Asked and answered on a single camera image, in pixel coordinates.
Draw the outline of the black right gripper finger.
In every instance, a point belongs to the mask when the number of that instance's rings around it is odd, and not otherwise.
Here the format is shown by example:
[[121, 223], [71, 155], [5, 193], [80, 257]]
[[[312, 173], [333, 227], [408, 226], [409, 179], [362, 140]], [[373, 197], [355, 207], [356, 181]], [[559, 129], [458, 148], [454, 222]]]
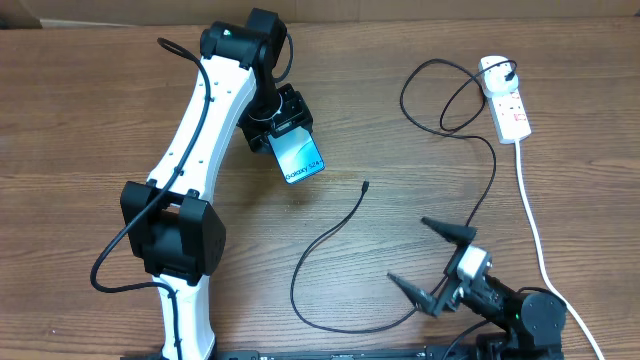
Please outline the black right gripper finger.
[[400, 276], [388, 273], [387, 277], [405, 294], [407, 299], [420, 312], [431, 313], [435, 298], [426, 290], [419, 288]]
[[421, 222], [447, 242], [455, 245], [469, 245], [477, 234], [475, 227], [445, 223], [429, 217], [423, 217]]

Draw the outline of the dark Samsung Galaxy smartphone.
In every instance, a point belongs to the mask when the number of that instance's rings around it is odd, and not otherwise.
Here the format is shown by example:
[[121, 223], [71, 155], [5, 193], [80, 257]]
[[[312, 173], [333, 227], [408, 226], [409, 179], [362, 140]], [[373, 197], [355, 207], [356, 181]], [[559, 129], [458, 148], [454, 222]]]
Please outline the dark Samsung Galaxy smartphone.
[[325, 169], [324, 160], [309, 131], [297, 127], [280, 137], [268, 136], [288, 184], [300, 182]]

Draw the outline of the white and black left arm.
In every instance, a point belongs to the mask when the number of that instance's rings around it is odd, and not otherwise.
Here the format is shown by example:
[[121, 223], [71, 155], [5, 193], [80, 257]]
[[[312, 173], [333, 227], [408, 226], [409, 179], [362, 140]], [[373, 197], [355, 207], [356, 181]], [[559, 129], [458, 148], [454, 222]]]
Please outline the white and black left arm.
[[205, 29], [198, 55], [158, 41], [198, 68], [169, 148], [147, 180], [127, 183], [120, 198], [132, 253], [161, 296], [161, 359], [215, 356], [208, 286], [224, 251], [226, 229], [213, 197], [235, 129], [241, 129], [252, 152], [275, 157], [289, 184], [325, 167], [301, 93], [273, 75], [289, 39], [276, 13], [255, 8], [243, 26], [215, 22]]

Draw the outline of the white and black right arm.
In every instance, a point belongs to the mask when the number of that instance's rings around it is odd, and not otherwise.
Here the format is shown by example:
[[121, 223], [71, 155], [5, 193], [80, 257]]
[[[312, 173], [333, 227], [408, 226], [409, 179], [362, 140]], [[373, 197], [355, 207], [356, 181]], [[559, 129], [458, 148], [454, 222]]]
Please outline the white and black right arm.
[[523, 287], [513, 290], [489, 274], [490, 253], [472, 244], [477, 229], [424, 217], [421, 222], [455, 251], [443, 270], [444, 288], [434, 295], [396, 274], [388, 278], [405, 294], [414, 308], [438, 317], [455, 312], [463, 305], [483, 321], [470, 327], [472, 332], [486, 324], [499, 333], [480, 335], [475, 348], [465, 353], [472, 359], [562, 359], [562, 332], [567, 304], [551, 291]]

